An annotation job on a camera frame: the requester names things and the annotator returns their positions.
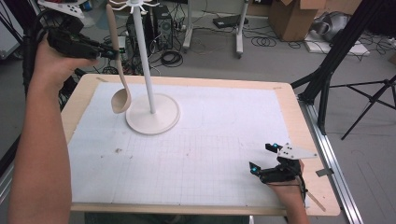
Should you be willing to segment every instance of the white stand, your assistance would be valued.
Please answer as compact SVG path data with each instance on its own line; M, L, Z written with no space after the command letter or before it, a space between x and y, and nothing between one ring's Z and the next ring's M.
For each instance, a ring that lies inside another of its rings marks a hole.
M247 15L247 11L248 11L248 0L245 0L244 6L243 6L242 12L241 12L239 26L237 28L237 33L236 33L236 53L238 54L238 58L241 58L242 54L244 52L244 49L243 49L244 46L243 46L243 41L242 41L242 30L244 28L244 22L245 22L245 17ZM184 37L184 43L183 43L183 49L184 49L185 53L187 53L187 49L190 48L192 30L193 30L193 24L191 21L191 2L189 0L188 8L187 8L187 31L186 31L186 35Z
M149 60L146 52L146 41L143 33L140 7L142 0L130 0L128 6L134 7L134 27L136 29L137 43L145 75L147 96L133 99L131 106L125 113L126 120L132 129L143 134L159 134L173 128L179 118L180 109L177 102L163 94L153 94L149 71Z

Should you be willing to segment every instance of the floor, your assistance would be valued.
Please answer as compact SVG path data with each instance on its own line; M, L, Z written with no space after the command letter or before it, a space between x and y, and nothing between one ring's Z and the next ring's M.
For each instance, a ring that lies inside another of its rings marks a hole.
M92 12L96 25L83 30L85 35L100 41L106 36L106 18L103 12ZM216 15L205 15L195 23L215 29L211 19ZM267 26L265 18L248 17L247 32L266 33L273 36L270 28L252 30ZM118 17L117 23L123 25L125 19ZM191 49L182 53L183 64L179 67L156 67L153 76L200 77L218 79L241 79L291 83L314 72L325 55L309 53L304 44L292 48L288 43L275 38L260 39L272 47L258 47L257 39L244 38L244 54L241 59L235 54L235 38L232 34L216 33L208 30L195 30L192 35ZM362 40L367 49L372 49L368 57L361 60L347 56L332 78L332 85L390 79L396 74L395 65L388 58L395 50L377 51L379 45ZM0 156L3 156L21 131L24 110L24 95L21 79L21 61L9 59L0 61ZM364 85L360 90L368 94L376 93L383 85ZM295 89L304 91L305 86ZM391 90L385 91L381 100L393 105ZM326 117L326 132L335 156L340 163L347 185L353 195L364 223L396 222L396 175L393 173L396 152L395 111L375 104L359 122L351 134L343 141L341 136L347 131L366 107L368 99L348 88L330 89ZM0 214L7 207L1 206ZM338 217L311 217L312 223L348 223L344 214ZM82 213L72 213L70 223L83 223ZM255 217L255 223L286 223L282 217Z

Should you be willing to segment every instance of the metal stand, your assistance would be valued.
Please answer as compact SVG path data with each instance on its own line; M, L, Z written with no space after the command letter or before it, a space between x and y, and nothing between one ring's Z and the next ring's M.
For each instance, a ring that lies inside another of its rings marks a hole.
M362 0L344 31L335 39L332 49L319 68L314 73L291 83L291 86L295 89L309 82L305 91L299 94L299 100L308 105L312 105L317 95L321 92L318 126L322 134L326 134L324 125L332 74L347 56L350 49L361 36L364 28L371 22L384 2L385 0Z
M241 17L239 20L239 25L236 32L236 54L240 59L244 53L243 42L242 42L242 30L244 28L244 21L248 11L248 0L244 0L244 6L242 7ZM183 49L184 53L187 53L187 49L190 48L191 36L192 36L193 24L191 21L191 0L188 2L187 6L187 31L184 37Z
M396 110L396 90L395 90L395 80L396 80L396 75L391 78L390 80L385 79L382 81L374 81L374 82L361 82L361 83L354 83L354 84L346 84L346 85L338 85L338 86L330 86L330 88L338 88L338 87L348 87L350 89L352 89L353 91L356 91L357 93L367 97L369 99L370 104L367 106L367 108L361 113L361 115L358 117L358 119L355 121L355 123L353 123L353 125L349 128L349 130L346 132L346 134L344 134L344 136L341 138L341 140L344 140L349 133L352 131L353 128L355 128L355 126L359 123L359 121L361 121L361 119L363 118L363 116L369 111L369 109L375 104L375 103L380 103L381 105L385 105L387 107L390 107L394 110ZM361 86L361 85L371 85L371 84L380 84L383 83L384 86L379 89L378 92L376 92L373 96L360 91L356 88L354 88L354 86ZM389 88L392 88L392 92L393 92L393 102L395 105L390 105L387 104L383 101L379 100L379 97L381 97L381 95Z

